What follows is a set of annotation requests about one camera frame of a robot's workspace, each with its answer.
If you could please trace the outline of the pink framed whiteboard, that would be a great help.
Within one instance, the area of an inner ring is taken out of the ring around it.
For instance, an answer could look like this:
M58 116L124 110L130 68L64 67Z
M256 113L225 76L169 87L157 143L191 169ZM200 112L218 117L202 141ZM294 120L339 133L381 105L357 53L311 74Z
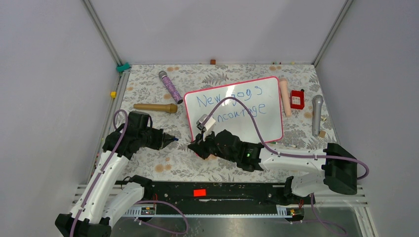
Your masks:
M191 91L184 102L192 137L199 134L196 122L227 98L212 114L215 134L231 132L241 141L258 143L277 141L283 137L282 103L277 77L253 79Z

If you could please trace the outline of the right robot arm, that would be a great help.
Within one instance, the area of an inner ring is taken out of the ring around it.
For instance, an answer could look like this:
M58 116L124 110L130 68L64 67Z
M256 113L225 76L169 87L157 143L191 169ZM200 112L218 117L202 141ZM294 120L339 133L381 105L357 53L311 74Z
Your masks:
M276 169L303 172L302 176L286 179L283 196L290 203L324 190L342 195L357 194L356 159L336 143L329 143L323 150L269 149L261 143L241 141L223 130L207 136L198 134L188 148L202 159L213 155L247 172Z

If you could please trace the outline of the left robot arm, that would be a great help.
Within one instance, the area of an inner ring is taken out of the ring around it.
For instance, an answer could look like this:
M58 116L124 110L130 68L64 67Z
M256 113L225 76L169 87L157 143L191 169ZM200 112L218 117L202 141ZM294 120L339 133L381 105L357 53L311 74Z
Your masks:
M161 150L178 141L163 129L153 127L147 113L117 110L124 122L106 138L93 176L68 214L59 214L55 226L65 237L108 237L112 227L136 202L147 203L153 198L152 181L138 175L129 178L126 186L107 201L119 174L141 148Z

